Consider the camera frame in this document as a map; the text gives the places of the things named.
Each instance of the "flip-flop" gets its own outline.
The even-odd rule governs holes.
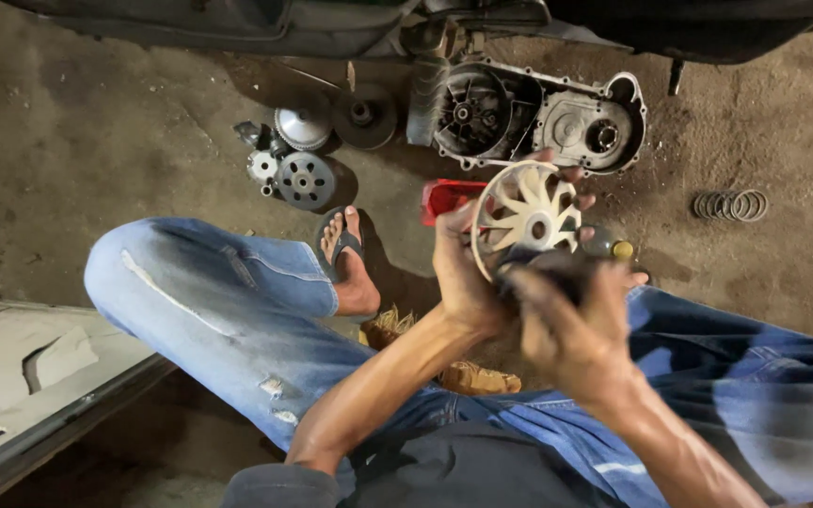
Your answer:
[[[356,255],[363,261],[366,262],[366,258],[364,257],[362,245],[359,244],[359,240],[356,239],[349,231],[347,231],[347,214],[345,214],[344,210],[346,206],[339,206],[337,208],[333,208],[329,210],[327,214],[322,216],[321,221],[319,222],[319,226],[315,229],[315,240],[312,244],[312,248],[315,249],[316,252],[316,259],[319,260],[319,266],[322,267],[322,271],[325,272],[325,275],[328,276],[328,279],[334,284],[337,282],[341,282],[341,276],[338,275],[338,271],[334,269],[334,266],[338,262],[338,256],[341,255],[341,252],[346,247],[350,247],[356,252]],[[322,252],[322,238],[325,236],[325,227],[332,221],[334,218],[334,214],[342,214],[343,215],[343,227],[344,230],[341,231],[341,236],[338,236],[337,243],[334,244],[334,249],[332,251],[332,262],[329,263],[328,260],[325,260],[325,253]],[[359,237],[366,238],[366,234],[363,232],[362,224],[359,226]],[[374,318],[376,315],[370,316],[349,316],[352,322],[356,324],[365,323],[366,321]]]

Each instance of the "bolt hole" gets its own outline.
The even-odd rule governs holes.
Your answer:
[[[545,237],[545,233],[548,232],[548,227],[541,221],[532,224],[532,237],[534,239],[542,239]]]

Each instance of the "dirty floor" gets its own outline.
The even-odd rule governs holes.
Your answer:
[[[663,58],[523,39],[497,40],[487,51],[581,81],[633,72],[649,106],[648,145],[626,175],[582,185],[601,199],[586,221],[632,240],[638,262],[666,290],[813,334],[813,33],[746,65],[689,65],[676,98],[665,96],[670,62]],[[345,79],[340,63],[290,64]],[[357,65],[357,76],[389,86],[405,106],[407,68]],[[293,87],[321,89],[266,59],[96,41],[0,5],[0,296],[88,306],[81,276],[90,246],[142,217],[189,216],[241,233],[310,238],[317,217],[263,198],[244,171],[247,148],[231,131],[244,119],[268,121],[270,107]],[[464,174],[400,134],[375,152],[345,146],[328,155],[355,174],[354,202],[383,245],[369,264],[380,274],[385,305],[423,313],[437,294],[433,234],[418,220],[422,183],[484,175]],[[727,188],[764,191],[770,212],[752,224],[706,222],[689,212],[697,191]],[[491,366],[527,373],[511,355],[507,346],[480,353]],[[194,412],[200,418],[203,411]],[[205,411],[215,425],[233,420],[219,412]],[[258,442],[257,432],[243,432]],[[107,451],[103,439],[79,446]],[[113,454],[110,468],[129,461],[146,474],[138,484],[116,479],[123,490],[109,505],[146,505],[140,489],[153,484],[161,485],[152,494],[160,499],[183,498],[177,475],[220,484],[240,464],[229,451],[236,458],[209,456],[214,468],[204,470],[185,455],[196,450],[185,447],[187,439],[176,436],[177,449],[153,456]],[[190,506],[212,505],[220,492],[208,482],[201,489],[208,502]]]

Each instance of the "ripped jeans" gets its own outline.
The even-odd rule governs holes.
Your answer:
[[[84,281],[111,323],[285,450],[312,403],[375,353],[312,319],[338,302],[300,242],[148,219],[100,239]],[[628,305],[633,358],[673,410],[769,503],[813,501],[813,338],[650,286]],[[626,444],[558,391],[466,397],[430,384],[378,433],[468,420],[553,446],[628,506],[666,506]],[[338,479],[352,489],[347,460]]]

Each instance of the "person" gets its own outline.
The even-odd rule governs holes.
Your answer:
[[[431,380],[509,320],[438,218],[441,302],[381,352],[314,320],[371,315],[352,206],[301,242],[194,219],[108,232],[90,298],[249,418],[285,464],[231,480],[225,507],[724,507],[813,501],[813,338],[642,286],[604,264],[578,308],[535,270],[503,277],[522,349],[557,389],[468,397]]]

